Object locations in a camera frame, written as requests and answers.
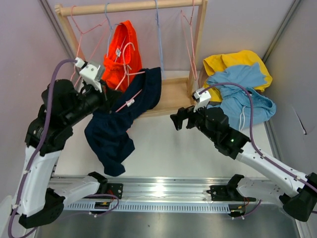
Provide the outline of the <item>navy blue shorts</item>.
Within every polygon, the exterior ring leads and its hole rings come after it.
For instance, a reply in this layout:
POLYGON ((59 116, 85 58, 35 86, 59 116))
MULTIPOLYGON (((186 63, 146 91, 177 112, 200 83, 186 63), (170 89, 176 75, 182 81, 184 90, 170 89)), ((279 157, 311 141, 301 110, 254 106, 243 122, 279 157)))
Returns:
POLYGON ((161 96, 161 68, 145 68, 136 75, 126 91, 111 108, 93 112, 84 133, 92 151, 104 167, 106 175, 117 177, 125 172, 122 162, 134 151, 127 131, 134 120, 153 109, 161 96))

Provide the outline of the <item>pink hanger of yellow shorts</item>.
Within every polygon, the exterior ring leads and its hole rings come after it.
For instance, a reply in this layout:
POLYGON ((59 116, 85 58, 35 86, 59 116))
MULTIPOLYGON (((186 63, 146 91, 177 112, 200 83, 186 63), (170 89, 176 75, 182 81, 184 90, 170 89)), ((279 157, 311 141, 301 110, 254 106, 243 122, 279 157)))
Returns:
POLYGON ((192 11, 190 18, 187 18, 184 14, 183 10, 180 11, 180 19, 181 19, 181 26, 182 26, 182 32, 185 39, 187 54, 190 60, 190 66, 191 66, 191 72, 193 74, 194 80, 197 79, 197 68, 195 63, 195 49, 194 49, 194 41, 193 41, 193 30, 192 30, 192 22, 193 22, 193 16, 194 16, 194 10, 195 10, 195 1, 192 1, 192 11), (185 30, 185 22, 189 26, 190 30, 190 42, 188 41, 187 33, 185 30))

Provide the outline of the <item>light blue shorts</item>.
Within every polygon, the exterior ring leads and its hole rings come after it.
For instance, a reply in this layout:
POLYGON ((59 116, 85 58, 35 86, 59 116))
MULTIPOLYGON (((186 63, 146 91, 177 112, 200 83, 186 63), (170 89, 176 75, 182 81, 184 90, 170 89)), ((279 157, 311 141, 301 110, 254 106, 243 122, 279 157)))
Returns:
POLYGON ((254 88, 265 83, 265 76, 260 72, 258 63, 252 66, 235 65, 223 72, 216 72, 207 80, 208 85, 216 83, 236 83, 244 87, 252 98, 234 85, 220 85, 215 89, 220 91, 222 102, 214 105, 221 108, 229 118, 229 125, 236 130, 243 130, 253 124, 263 123, 276 113, 276 104, 266 96, 259 94, 254 88))

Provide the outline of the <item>yellow shorts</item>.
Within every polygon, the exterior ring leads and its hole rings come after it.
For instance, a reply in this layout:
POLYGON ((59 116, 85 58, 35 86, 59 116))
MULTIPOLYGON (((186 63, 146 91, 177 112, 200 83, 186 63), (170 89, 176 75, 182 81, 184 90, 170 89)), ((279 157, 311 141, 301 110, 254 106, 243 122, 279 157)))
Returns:
POLYGON ((202 68, 205 70, 205 82, 203 87, 208 87, 208 77, 214 75, 216 72, 223 72, 228 67, 235 65, 252 66, 255 63, 259 64, 260 72, 265 76, 265 83, 254 88, 261 94, 271 85, 272 77, 261 58, 255 52, 250 50, 242 50, 237 53, 230 54, 212 55, 203 59, 202 68))

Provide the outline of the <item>pink hanger of blue shorts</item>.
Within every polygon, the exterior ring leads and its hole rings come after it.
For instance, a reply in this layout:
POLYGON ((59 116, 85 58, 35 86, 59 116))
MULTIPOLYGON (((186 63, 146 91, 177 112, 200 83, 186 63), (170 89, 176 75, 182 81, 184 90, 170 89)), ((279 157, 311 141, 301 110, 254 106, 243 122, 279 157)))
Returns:
POLYGON ((104 14, 70 16, 73 29, 79 37, 76 55, 82 52, 82 59, 102 63, 107 52, 109 25, 104 14))

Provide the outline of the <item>blue hanger of grey shorts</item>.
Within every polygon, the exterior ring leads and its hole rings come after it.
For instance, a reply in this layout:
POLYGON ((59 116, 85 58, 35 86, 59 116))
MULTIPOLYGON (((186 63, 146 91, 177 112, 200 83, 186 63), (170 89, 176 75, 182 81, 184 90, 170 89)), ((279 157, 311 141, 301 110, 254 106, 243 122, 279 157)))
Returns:
POLYGON ((159 48, 159 60, 162 74, 164 74, 164 64, 163 64, 163 52, 162 52, 162 41, 161 41, 161 30, 160 30, 160 23, 159 23, 159 8, 158 8, 158 1, 155 0, 156 5, 156 23, 157 23, 157 36, 158 36, 158 48, 159 48))

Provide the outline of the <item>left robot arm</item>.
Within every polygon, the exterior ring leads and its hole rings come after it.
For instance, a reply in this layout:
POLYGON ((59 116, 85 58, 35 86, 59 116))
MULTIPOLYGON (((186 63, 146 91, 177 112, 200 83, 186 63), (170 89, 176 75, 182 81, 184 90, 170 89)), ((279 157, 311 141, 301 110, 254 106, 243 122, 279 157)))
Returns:
POLYGON ((73 135, 73 126, 108 106, 105 91, 85 83, 78 92, 69 80, 60 79, 49 84, 41 97, 38 116, 27 130, 24 172, 12 210, 26 229, 54 222, 65 207, 83 198, 121 199, 119 194, 108 193, 107 179, 97 172, 65 188, 49 187, 57 160, 73 135))

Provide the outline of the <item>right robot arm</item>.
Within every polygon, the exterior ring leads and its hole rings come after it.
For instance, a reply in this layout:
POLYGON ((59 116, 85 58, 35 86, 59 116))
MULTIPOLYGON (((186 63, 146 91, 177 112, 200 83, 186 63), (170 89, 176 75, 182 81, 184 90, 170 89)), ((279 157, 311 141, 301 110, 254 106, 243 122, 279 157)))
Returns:
POLYGON ((228 116, 220 108, 179 108, 170 115, 175 129, 187 120, 187 129, 197 128, 224 156, 255 169, 270 182, 255 182, 235 175, 227 184, 226 194, 232 200, 253 197, 274 203, 292 218, 306 222, 317 204, 317 175, 297 171, 258 149, 250 137, 230 127, 228 116))

